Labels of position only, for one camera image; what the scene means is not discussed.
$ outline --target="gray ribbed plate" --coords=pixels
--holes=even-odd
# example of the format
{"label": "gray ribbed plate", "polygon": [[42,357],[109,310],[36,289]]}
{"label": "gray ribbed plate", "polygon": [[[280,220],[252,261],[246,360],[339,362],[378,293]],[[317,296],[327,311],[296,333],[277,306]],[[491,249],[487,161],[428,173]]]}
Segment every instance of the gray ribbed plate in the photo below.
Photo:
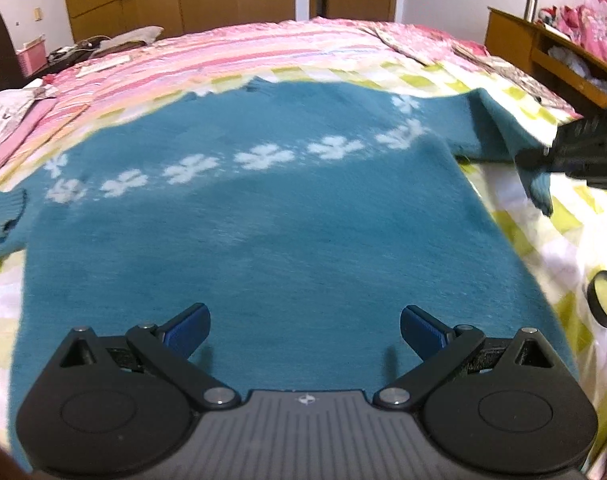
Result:
{"label": "gray ribbed plate", "polygon": [[[204,415],[175,455],[145,473],[130,477],[132,480],[483,478],[491,477],[465,469],[437,452],[411,415],[378,410],[360,391],[255,391],[246,404],[235,410]],[[574,480],[583,476],[567,472],[557,478]]]}

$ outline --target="yellow and white checkered fabric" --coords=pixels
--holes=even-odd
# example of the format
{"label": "yellow and white checkered fabric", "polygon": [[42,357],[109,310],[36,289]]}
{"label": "yellow and white checkered fabric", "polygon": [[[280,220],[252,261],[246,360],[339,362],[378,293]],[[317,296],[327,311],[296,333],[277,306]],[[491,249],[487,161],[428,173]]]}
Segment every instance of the yellow and white checkered fabric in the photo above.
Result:
{"label": "yellow and white checkered fabric", "polygon": [[[13,188],[55,153],[82,142],[100,128],[134,120],[178,99],[183,92],[223,92],[238,88],[253,76],[272,82],[348,81],[420,97],[452,95],[483,87],[533,136],[547,143],[554,139],[557,121],[570,119],[563,112],[541,107],[507,80],[485,73],[469,73],[449,64],[423,68],[413,64],[384,63],[353,71],[295,66],[193,80],[184,88],[173,89],[171,93],[147,101],[128,103],[99,117],[81,116],[65,136],[53,137],[20,165],[2,170],[0,190]],[[607,453],[607,330],[591,318],[584,291],[598,270],[607,269],[607,192],[589,189],[585,183],[565,176],[553,176],[554,214],[546,218],[527,200],[513,166],[461,164],[461,169],[538,280],[561,320],[579,364],[581,385],[599,414],[599,436],[591,456],[591,461],[599,464]],[[0,261],[0,443],[6,446],[9,370],[21,316],[23,267],[23,251]]]}

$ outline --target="pink striped blanket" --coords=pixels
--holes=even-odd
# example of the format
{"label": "pink striped blanket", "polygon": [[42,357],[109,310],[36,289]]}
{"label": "pink striped blanket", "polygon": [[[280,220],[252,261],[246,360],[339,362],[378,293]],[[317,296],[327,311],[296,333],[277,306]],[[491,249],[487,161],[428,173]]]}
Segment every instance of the pink striped blanket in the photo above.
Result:
{"label": "pink striped blanket", "polygon": [[[172,93],[190,80],[262,68],[311,65],[352,70],[364,64],[408,62],[407,57],[363,30],[368,26],[378,27],[435,62],[448,60],[478,70],[453,52],[457,42],[445,32],[401,23],[315,18],[309,22],[217,28],[131,50],[130,62],[101,72],[77,78],[82,67],[99,62],[88,60],[57,74],[52,81],[60,92],[56,106],[36,124],[6,164],[24,160],[54,136],[65,136],[82,113],[98,117],[133,100],[141,102]],[[464,44],[478,54],[485,53],[477,43]]]}

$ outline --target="pink basket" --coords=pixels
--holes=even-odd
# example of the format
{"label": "pink basket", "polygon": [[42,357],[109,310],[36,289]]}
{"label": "pink basket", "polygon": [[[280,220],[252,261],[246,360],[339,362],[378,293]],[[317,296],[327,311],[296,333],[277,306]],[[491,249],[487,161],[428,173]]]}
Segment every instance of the pink basket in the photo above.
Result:
{"label": "pink basket", "polygon": [[24,77],[28,77],[42,68],[47,63],[44,38],[35,40],[28,47],[18,50],[17,59],[20,62],[21,73]]}

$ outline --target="blue gripper pad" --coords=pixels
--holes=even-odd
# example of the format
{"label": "blue gripper pad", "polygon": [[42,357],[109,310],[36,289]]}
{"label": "blue gripper pad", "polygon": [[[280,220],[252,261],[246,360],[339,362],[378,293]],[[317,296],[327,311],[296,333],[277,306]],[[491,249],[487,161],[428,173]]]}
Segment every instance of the blue gripper pad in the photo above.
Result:
{"label": "blue gripper pad", "polygon": [[400,324],[403,340],[424,361],[455,338],[452,328],[416,305],[408,305],[401,311]]}
{"label": "blue gripper pad", "polygon": [[210,333],[210,311],[196,303],[156,330],[164,346],[188,359]]}

